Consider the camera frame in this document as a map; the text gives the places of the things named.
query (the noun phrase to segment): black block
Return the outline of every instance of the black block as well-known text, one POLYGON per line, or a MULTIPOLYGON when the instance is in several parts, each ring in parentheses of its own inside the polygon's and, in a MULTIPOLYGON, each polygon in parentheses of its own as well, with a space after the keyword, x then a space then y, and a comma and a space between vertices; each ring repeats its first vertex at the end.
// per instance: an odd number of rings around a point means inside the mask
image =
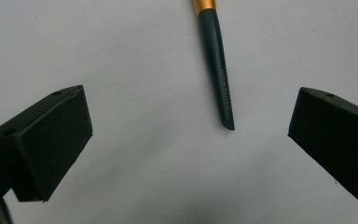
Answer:
POLYGON ((0 126, 4 178, 19 201, 47 201, 91 136, 82 86, 56 91, 0 126))
POLYGON ((357 105, 301 88, 288 135, 358 199, 357 105))

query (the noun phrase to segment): gold metal band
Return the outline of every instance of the gold metal band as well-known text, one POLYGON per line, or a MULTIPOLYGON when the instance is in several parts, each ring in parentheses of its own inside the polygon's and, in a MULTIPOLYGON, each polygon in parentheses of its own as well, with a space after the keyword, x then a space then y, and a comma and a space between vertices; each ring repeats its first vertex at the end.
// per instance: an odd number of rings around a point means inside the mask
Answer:
POLYGON ((207 8, 212 8, 216 10, 216 3, 214 0, 193 0, 194 8, 196 9, 197 15, 203 10, 207 8))

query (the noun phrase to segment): white table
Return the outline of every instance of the white table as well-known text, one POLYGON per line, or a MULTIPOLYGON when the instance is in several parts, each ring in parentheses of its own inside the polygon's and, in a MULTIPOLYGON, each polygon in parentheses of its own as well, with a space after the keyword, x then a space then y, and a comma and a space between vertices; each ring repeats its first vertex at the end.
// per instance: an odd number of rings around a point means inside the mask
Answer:
POLYGON ((358 105, 358 0, 217 1, 236 131, 219 123, 187 1, 0 2, 0 124, 83 84, 94 136, 16 224, 358 224, 288 138, 302 86, 358 105))

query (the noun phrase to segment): black handle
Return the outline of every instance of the black handle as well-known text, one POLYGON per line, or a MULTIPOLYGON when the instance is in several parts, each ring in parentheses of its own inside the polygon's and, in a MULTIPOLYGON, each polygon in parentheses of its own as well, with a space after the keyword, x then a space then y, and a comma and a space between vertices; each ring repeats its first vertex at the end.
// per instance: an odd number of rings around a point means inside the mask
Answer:
POLYGON ((217 13, 211 8, 204 9, 199 13, 198 20, 220 119, 222 124, 232 131, 235 129, 234 118, 229 94, 225 52, 217 13))

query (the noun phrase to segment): screw hole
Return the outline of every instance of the screw hole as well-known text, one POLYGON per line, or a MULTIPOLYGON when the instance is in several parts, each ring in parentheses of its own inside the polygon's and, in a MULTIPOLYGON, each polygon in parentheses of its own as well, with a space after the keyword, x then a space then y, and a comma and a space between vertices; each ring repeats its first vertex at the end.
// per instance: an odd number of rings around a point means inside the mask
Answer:
POLYGON ((8 136, 8 135, 11 135, 11 134, 15 133, 16 131, 17 131, 17 129, 15 129, 15 128, 7 129, 7 130, 2 132, 2 135, 8 136))

